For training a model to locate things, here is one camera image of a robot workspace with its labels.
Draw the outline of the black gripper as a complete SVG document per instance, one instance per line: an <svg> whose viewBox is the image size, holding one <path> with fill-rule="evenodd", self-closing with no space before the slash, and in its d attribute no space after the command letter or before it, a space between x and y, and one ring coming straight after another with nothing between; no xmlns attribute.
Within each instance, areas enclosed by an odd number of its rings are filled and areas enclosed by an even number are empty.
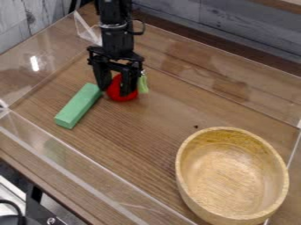
<svg viewBox="0 0 301 225"><path fill-rule="evenodd" d="M110 85L112 70L121 73L120 95L125 97L136 90L144 59L133 52L133 37L143 33L144 30L135 32L132 25L101 25L101 43L86 47L88 64L101 91Z"/></svg>

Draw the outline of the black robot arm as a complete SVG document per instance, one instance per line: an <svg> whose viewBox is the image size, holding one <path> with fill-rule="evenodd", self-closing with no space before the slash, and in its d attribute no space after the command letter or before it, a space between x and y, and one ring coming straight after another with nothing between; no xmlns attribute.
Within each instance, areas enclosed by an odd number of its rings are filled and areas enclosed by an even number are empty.
<svg viewBox="0 0 301 225"><path fill-rule="evenodd" d="M117 95L127 98L137 90L144 58L133 52L133 37L145 32L145 24L139 19L140 30L133 28L131 0L94 0L100 16L101 45L88 46L88 64L96 84L108 91L116 83Z"/></svg>

